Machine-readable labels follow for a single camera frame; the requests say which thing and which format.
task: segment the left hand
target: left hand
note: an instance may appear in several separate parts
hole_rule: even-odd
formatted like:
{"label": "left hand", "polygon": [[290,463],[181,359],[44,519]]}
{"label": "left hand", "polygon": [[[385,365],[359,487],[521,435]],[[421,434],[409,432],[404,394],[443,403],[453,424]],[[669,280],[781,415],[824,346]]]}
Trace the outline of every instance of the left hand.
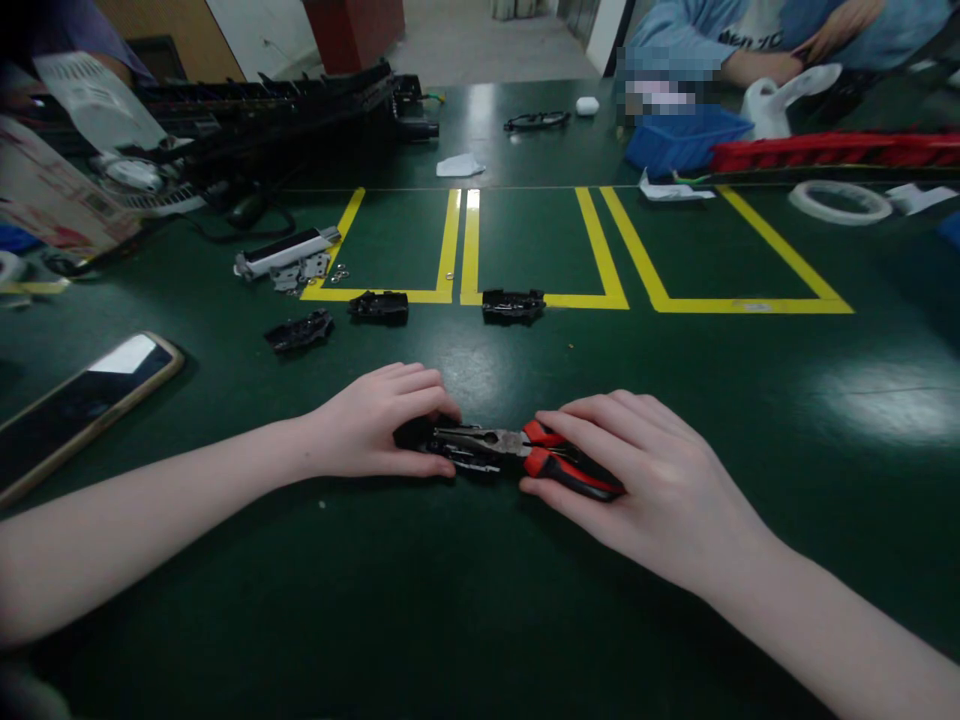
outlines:
{"label": "left hand", "polygon": [[886,0],[847,0],[830,13],[823,27],[794,50],[793,54],[809,50],[807,65],[823,62],[870,27],[880,17],[885,6]]}
{"label": "left hand", "polygon": [[453,477],[446,458],[400,450],[393,432],[408,420],[440,413],[460,420],[439,370],[394,363],[357,378],[312,413],[296,418],[303,476]]}

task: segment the pliers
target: pliers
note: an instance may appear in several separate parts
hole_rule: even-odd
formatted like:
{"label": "pliers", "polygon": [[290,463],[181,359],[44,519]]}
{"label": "pliers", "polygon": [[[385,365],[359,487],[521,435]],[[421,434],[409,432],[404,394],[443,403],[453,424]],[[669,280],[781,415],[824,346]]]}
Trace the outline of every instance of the pliers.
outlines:
{"label": "pliers", "polygon": [[436,428],[434,437],[451,445],[523,459],[530,477],[550,478],[594,500],[610,502],[626,490],[606,468],[576,445],[536,420],[522,432],[486,428]]}

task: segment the blue plastic bin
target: blue plastic bin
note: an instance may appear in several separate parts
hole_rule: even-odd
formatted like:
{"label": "blue plastic bin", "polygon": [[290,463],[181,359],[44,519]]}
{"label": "blue plastic bin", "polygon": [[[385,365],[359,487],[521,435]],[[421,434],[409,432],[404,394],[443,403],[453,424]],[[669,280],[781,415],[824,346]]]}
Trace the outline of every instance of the blue plastic bin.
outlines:
{"label": "blue plastic bin", "polygon": [[718,106],[700,106],[696,115],[645,115],[627,146],[627,161],[651,178],[697,170],[713,160],[714,145],[739,140],[752,127]]}
{"label": "blue plastic bin", "polygon": [[951,245],[960,250],[960,212],[956,212],[937,228],[939,232]]}

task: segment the wall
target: wall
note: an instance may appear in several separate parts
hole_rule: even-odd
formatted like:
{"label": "wall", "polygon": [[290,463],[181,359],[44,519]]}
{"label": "wall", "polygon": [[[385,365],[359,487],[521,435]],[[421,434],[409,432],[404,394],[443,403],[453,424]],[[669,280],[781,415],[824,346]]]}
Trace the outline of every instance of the wall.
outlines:
{"label": "wall", "polygon": [[170,35],[187,77],[201,82],[243,78],[204,0],[96,0],[125,38]]}
{"label": "wall", "polygon": [[317,53],[301,0],[206,0],[247,80]]}
{"label": "wall", "polygon": [[593,23],[593,32],[587,45],[587,59],[601,75],[607,69],[607,61],[617,40],[617,30],[620,29],[620,19],[626,5],[627,0],[600,0],[597,19]]}

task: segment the right hand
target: right hand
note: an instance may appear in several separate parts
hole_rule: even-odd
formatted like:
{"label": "right hand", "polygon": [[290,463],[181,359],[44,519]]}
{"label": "right hand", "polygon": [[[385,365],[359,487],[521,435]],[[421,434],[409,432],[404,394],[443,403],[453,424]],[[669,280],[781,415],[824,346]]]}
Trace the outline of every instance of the right hand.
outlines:
{"label": "right hand", "polygon": [[785,547],[706,441],[656,398],[617,390],[537,419],[612,472],[627,494],[604,504],[529,477],[520,489],[661,577],[720,599]]}
{"label": "right hand", "polygon": [[748,88],[760,78],[772,78],[781,87],[803,72],[803,61],[790,53],[737,50],[720,66],[724,80]]}

